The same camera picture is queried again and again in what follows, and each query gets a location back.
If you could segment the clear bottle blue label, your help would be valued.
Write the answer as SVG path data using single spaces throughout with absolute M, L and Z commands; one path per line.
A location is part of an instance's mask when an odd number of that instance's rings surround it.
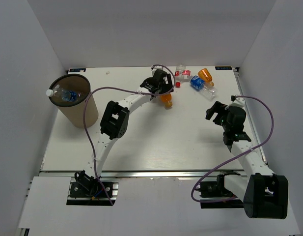
M 56 85 L 53 89 L 46 90 L 46 95 L 50 98 L 56 97 L 63 102 L 73 103 L 82 100 L 85 93 L 81 91 L 67 90 L 60 87 L 60 85 Z

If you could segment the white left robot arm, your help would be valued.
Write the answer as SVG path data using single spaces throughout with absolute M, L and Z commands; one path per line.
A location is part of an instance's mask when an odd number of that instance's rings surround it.
M 87 196 L 97 193 L 103 165 L 113 145 L 124 136 L 128 128 L 129 116 L 137 108 L 151 101 L 157 96 L 167 95 L 174 91 L 176 79 L 174 73 L 166 66 L 155 64 L 151 67 L 152 77 L 145 79 L 136 90 L 127 90 L 115 87 L 101 87 L 90 93 L 86 99 L 83 111 L 83 126 L 92 149 L 91 160 L 79 174 L 76 181 L 86 179 L 81 184 L 81 191 Z M 87 130 L 85 118 L 90 98 L 97 91 L 112 89 L 126 92 L 128 97 L 120 101 L 110 101 L 104 110 L 100 121 L 100 135 L 97 142 L 93 142 Z

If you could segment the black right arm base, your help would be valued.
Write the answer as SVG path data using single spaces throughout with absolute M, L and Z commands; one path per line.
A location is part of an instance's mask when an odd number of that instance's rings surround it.
M 232 192 L 224 187 L 225 176 L 243 176 L 235 171 L 221 171 L 214 181 L 202 181 L 196 188 L 195 192 L 199 193 L 200 198 L 204 201 L 212 201 L 224 198 L 231 198 L 234 196 Z M 201 209 L 230 209 L 243 208 L 243 202 L 240 199 L 233 199 L 231 201 L 222 201 L 217 203 L 201 203 Z

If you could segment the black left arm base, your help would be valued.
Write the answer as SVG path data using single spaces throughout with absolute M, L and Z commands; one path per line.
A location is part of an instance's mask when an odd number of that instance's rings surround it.
M 117 196 L 118 183 L 100 182 L 85 171 L 76 172 L 71 181 L 66 204 L 68 206 L 112 206 Z

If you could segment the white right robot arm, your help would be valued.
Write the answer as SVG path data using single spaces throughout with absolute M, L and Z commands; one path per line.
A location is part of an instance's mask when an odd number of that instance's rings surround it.
M 230 198 L 236 196 L 249 218 L 285 219 L 288 210 L 288 180 L 277 175 L 252 149 L 251 138 L 244 131 L 246 112 L 243 99 L 225 105 L 216 101 L 206 111 L 206 119 L 223 128 L 223 142 L 239 156 L 246 177 L 235 171 L 222 171 L 216 182 L 201 184 L 201 197 Z

